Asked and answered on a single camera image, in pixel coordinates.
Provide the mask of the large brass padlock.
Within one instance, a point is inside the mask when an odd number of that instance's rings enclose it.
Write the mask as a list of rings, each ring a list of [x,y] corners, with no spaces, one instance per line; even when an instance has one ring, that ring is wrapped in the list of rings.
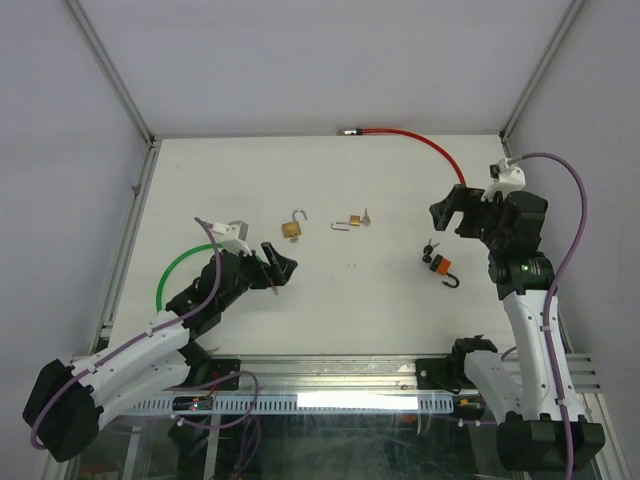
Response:
[[[296,209],[292,212],[291,220],[283,223],[282,233],[285,239],[289,240],[291,237],[301,236],[302,230],[298,217],[301,216],[304,220],[308,219],[307,213],[302,209]]]

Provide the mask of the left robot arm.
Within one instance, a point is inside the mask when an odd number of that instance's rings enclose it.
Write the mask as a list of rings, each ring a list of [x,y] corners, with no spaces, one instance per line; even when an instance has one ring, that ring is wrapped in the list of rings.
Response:
[[[117,327],[106,348],[43,366],[22,413],[32,446],[67,462],[146,397],[203,386],[211,357],[199,339],[241,296],[285,286],[298,267],[271,243],[261,248],[260,254],[216,248],[184,290],[158,312]]]

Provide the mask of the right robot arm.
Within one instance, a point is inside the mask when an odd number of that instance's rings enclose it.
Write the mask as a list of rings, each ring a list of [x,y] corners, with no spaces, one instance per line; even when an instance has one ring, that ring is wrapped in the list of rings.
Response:
[[[556,275],[540,251],[548,203],[526,192],[497,194],[455,185],[430,207],[434,227],[488,249],[488,272],[509,319],[520,376],[514,378],[495,345],[484,338],[456,340],[445,360],[446,386],[475,387],[497,422],[496,444],[510,471],[561,472],[588,465],[605,445],[601,424],[588,420],[573,385],[557,314]]]

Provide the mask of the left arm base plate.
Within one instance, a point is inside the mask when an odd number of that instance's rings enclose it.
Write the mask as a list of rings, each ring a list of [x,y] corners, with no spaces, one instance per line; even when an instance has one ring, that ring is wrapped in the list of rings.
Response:
[[[214,389],[214,391],[237,391],[239,389],[237,377],[227,379],[217,385],[209,385],[209,383],[239,372],[241,366],[241,360],[238,358],[213,357],[204,360],[191,367],[186,380],[177,387],[170,387],[169,391],[184,391],[186,388],[193,387],[205,390]]]

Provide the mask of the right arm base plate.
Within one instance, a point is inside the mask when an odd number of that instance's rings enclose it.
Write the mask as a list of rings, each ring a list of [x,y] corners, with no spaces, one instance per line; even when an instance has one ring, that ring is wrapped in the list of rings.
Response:
[[[418,390],[444,390],[457,394],[464,386],[456,367],[445,357],[418,358],[414,365]]]

